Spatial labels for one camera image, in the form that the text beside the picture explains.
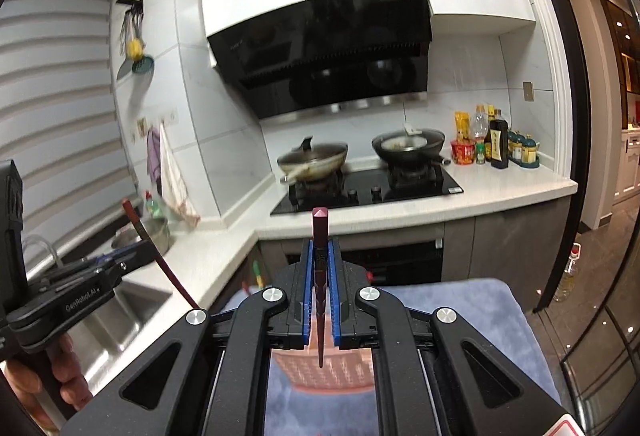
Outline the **person's left hand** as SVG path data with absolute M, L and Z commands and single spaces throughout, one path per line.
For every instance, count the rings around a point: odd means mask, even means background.
M 93 398 L 70 334 L 62 334 L 54 345 L 58 348 L 56 354 L 53 358 L 44 355 L 41 369 L 35 361 L 11 358 L 6 360 L 3 371 L 17 399 L 40 428 L 49 433 L 56 433 L 58 426 L 39 399 L 39 395 L 47 392 L 43 380 L 48 373 L 58 384 L 58 396 L 75 411 L 84 408 Z

